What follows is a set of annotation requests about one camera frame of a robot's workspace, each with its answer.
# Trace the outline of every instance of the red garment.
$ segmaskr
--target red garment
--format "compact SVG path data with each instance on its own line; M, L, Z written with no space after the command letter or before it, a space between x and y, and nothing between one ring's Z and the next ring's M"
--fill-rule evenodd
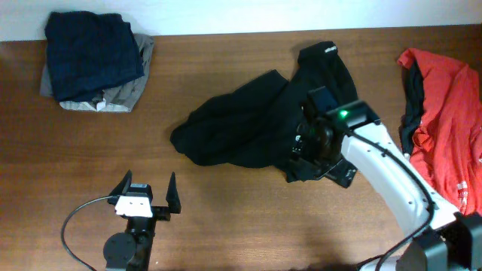
M413 61L423 76L424 113L413 134L410 163L461 213L482 214L482 106L479 78L466 63L418 49L398 59Z

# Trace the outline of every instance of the white backdrop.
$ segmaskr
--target white backdrop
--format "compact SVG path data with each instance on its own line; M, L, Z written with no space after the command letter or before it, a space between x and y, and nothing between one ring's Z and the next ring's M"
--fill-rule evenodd
M150 35L482 22L482 0L0 0L0 41L44 39L51 11L79 10L120 13Z

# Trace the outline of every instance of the crumpled black clothing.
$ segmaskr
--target crumpled black clothing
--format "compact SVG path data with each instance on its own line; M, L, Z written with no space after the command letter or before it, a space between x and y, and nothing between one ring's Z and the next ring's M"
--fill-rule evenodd
M416 61L413 62L405 78L405 116L400 130L401 149L404 154L411 155L413 151L413 134L420 126L423 115L423 76Z
M171 134L175 149L200 166L232 163L249 168L276 166L287 180L303 174L289 162L297 127L306 121L301 109L308 91L326 86L339 105L357 100L348 70L336 46L325 41L298 57L300 68L291 82L271 71L234 93L211 98L193 111Z
M100 91L144 75L130 24L120 14L53 12L45 27L56 101L90 102Z

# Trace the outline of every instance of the green led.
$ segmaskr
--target green led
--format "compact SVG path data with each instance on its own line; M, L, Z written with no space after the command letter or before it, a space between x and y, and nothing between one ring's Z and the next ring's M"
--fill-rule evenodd
M346 117L348 115L348 111L347 110L342 110L340 111L340 117Z

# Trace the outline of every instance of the wooden table surface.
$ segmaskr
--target wooden table surface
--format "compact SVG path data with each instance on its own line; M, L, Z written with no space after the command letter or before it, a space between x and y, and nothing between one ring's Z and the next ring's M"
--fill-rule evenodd
M0 43L0 266L85 270L60 243L76 206L108 194L131 169L163 205L176 172L182 213L157 224L151 270L303 269L354 263L401 237L394 216L357 175L349 189L329 180L287 184L279 170L196 166L169 142L207 99L270 69L288 79L297 52L334 41L358 94L394 140L405 99L396 59L408 47L455 57L482 71L480 26L353 29L156 37L147 88L130 114L61 109L38 89L45 41ZM97 269L102 247L126 221L100 202L74 216L66 239Z

